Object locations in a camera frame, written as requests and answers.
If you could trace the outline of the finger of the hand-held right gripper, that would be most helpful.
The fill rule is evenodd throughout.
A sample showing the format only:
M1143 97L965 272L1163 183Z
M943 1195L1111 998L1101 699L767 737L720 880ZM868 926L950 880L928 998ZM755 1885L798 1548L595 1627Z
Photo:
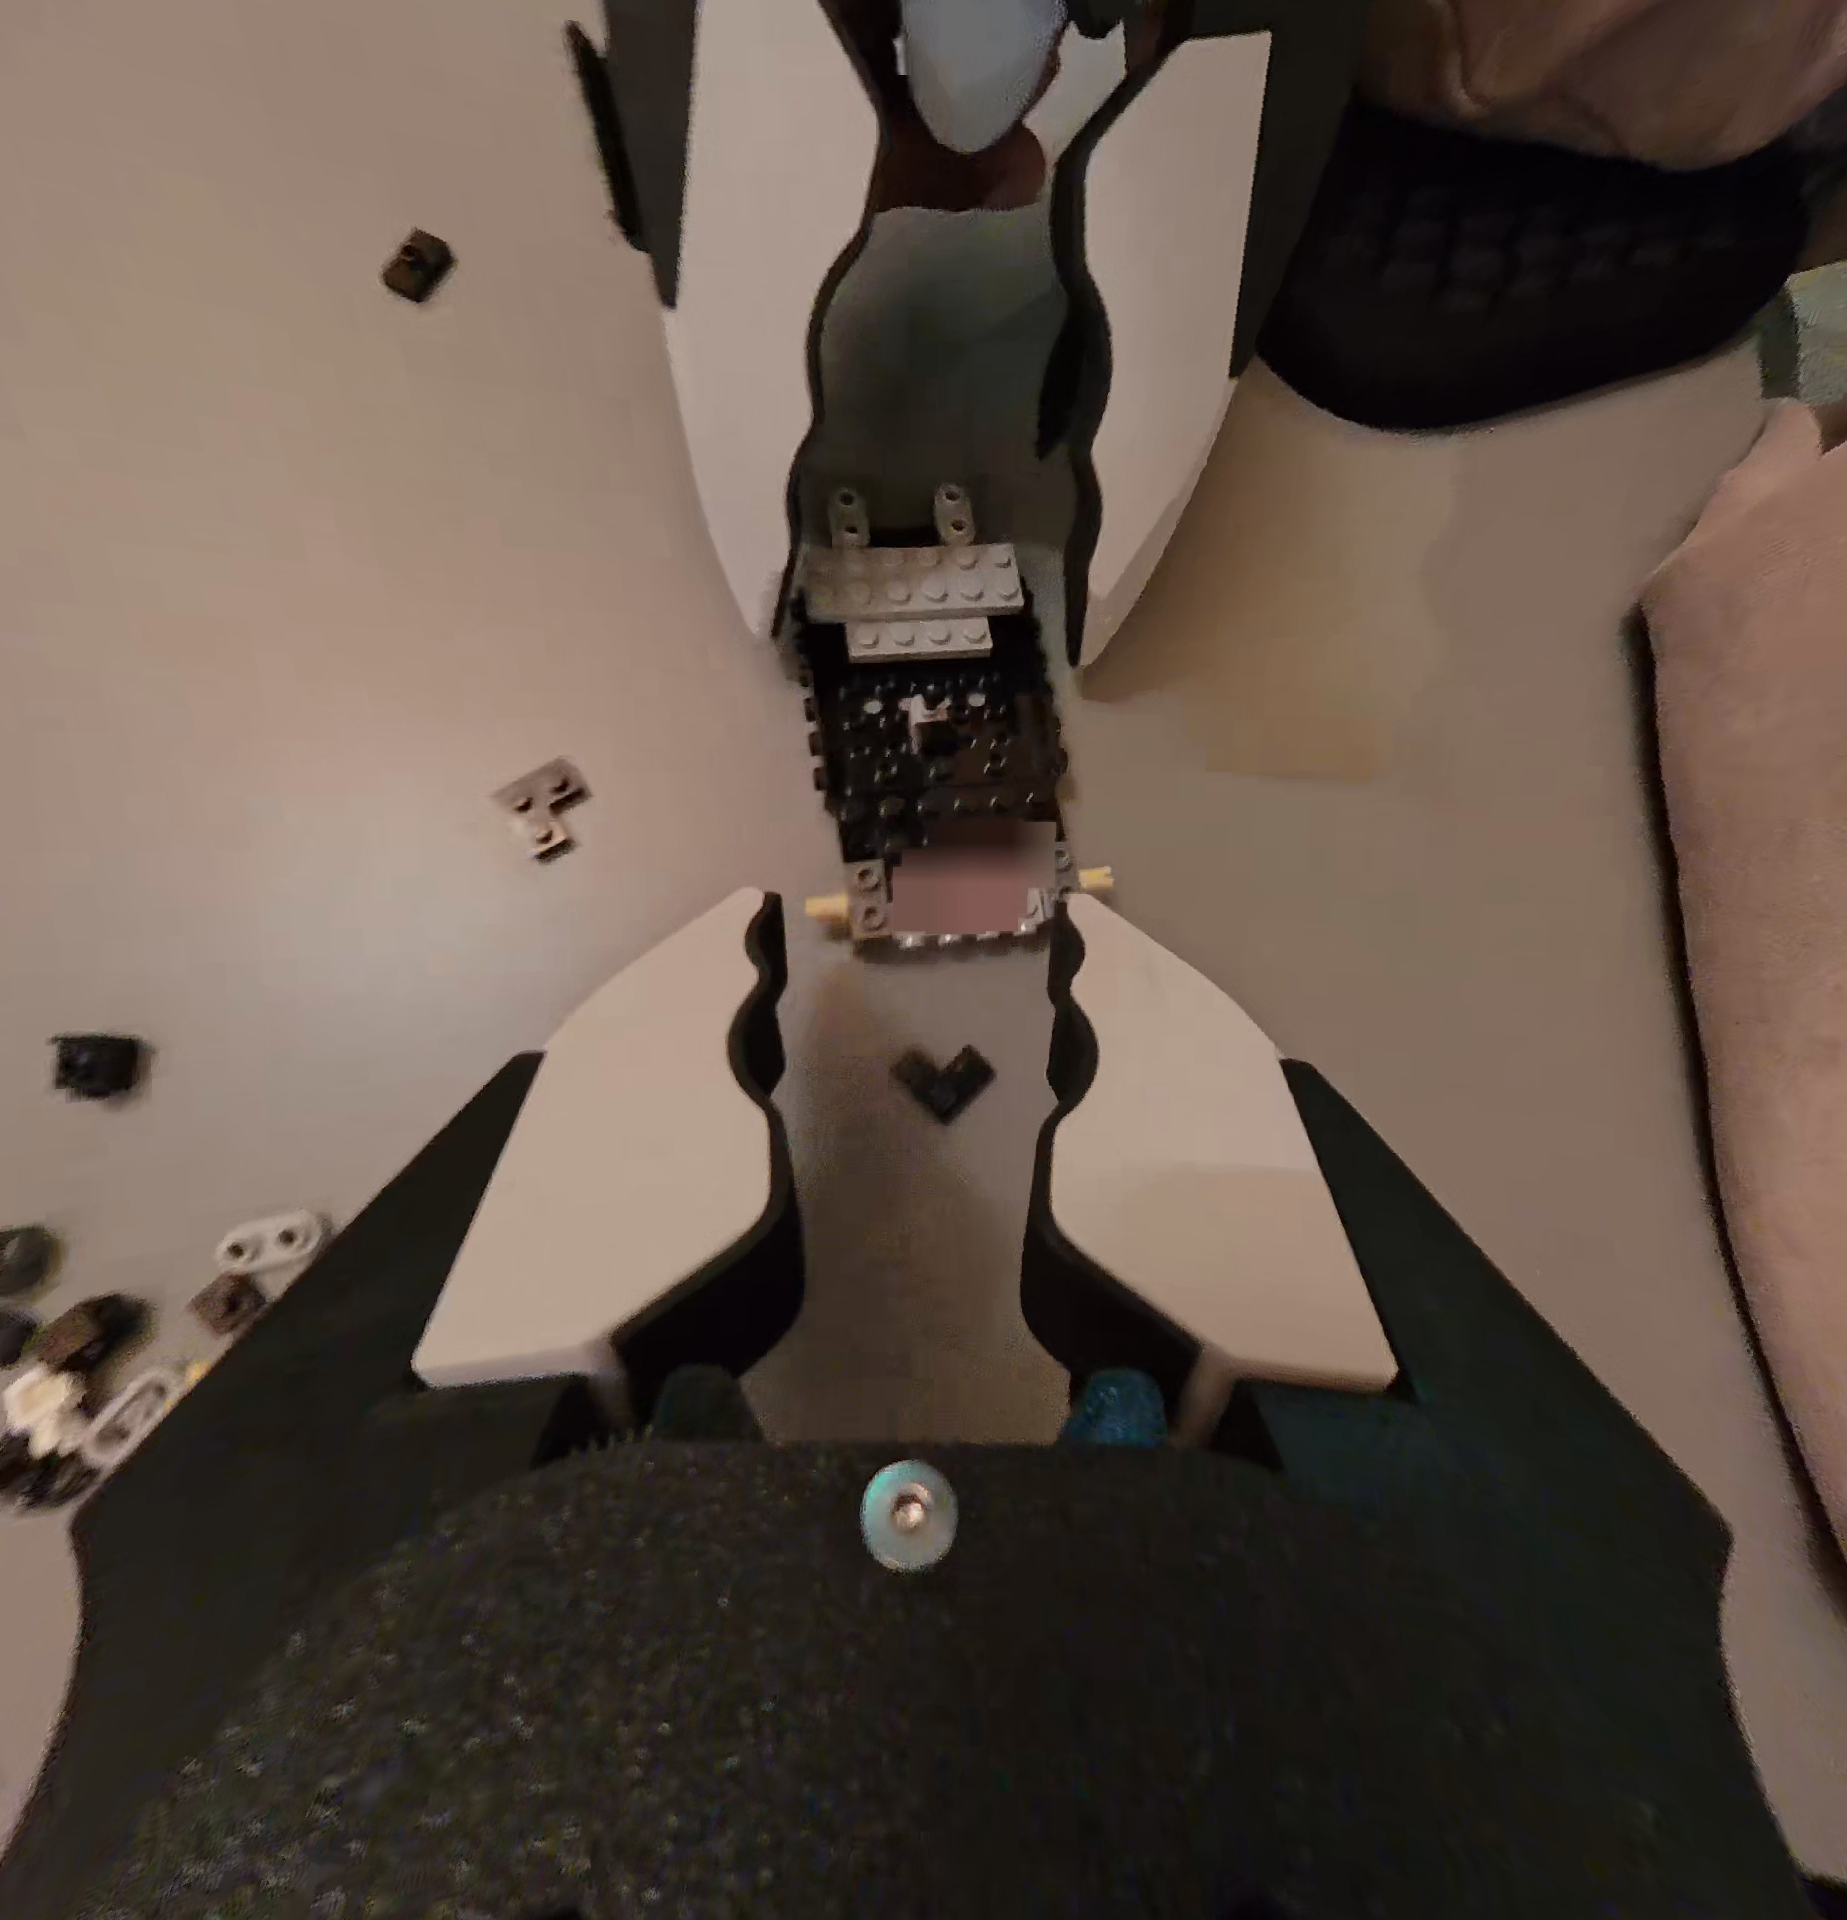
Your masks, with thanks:
M1090 668L1145 597L1239 392L1239 295L1273 33L1169 17L1056 148L1050 265L1067 329L1039 453L1072 475L1067 664Z
M819 0L695 10L681 295L665 321L703 521L747 630L773 630L813 437L813 311L866 229L879 109Z

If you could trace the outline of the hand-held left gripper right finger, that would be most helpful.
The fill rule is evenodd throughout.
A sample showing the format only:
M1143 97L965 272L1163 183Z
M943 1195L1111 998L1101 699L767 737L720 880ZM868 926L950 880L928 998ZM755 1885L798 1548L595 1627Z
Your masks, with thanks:
M1050 926L1022 1321L1072 1419L1211 1447L1239 1392L1402 1392L1273 1034L1111 897Z

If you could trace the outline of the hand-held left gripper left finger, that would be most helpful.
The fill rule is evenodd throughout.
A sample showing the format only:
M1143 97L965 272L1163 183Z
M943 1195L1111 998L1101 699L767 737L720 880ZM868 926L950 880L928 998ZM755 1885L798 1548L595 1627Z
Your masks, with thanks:
M738 887L573 1005L413 1357L434 1392L738 1377L798 1328L782 982L782 893Z

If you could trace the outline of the black corner plate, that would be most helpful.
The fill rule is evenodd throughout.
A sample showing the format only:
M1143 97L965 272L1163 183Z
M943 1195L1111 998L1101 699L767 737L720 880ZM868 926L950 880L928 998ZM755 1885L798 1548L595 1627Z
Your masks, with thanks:
M981 1058L979 1040L959 1040L943 1068L926 1058L926 1052L899 1052L899 1058L897 1058L897 1083L899 1083L926 1115L936 1115L936 1126L965 1115L965 1104L981 1104L994 1082L997 1082L997 1070L994 1070L994 1058Z

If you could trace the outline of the grey axle brick assembly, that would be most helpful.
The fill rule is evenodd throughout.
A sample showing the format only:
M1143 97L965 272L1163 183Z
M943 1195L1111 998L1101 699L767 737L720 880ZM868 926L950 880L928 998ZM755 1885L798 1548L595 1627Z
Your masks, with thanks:
M840 893L804 897L804 926L897 952L1029 942L1072 893L1111 897L1117 873L1078 873L1072 845L915 845L899 864L849 864Z

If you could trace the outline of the black brick chassis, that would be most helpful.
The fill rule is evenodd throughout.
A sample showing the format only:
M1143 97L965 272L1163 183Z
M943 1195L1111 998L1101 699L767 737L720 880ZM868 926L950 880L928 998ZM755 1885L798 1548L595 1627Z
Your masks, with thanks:
M866 484L833 484L791 563L782 644L840 873L915 845L1067 845L1072 759L1032 597L959 484L907 530L879 530Z

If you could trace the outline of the person's right forearm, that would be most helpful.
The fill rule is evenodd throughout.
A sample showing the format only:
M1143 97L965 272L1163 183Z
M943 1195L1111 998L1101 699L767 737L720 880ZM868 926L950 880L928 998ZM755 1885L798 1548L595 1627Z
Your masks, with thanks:
M1352 92L1429 128L1702 170L1809 109L1847 144L1847 0L1379 0Z

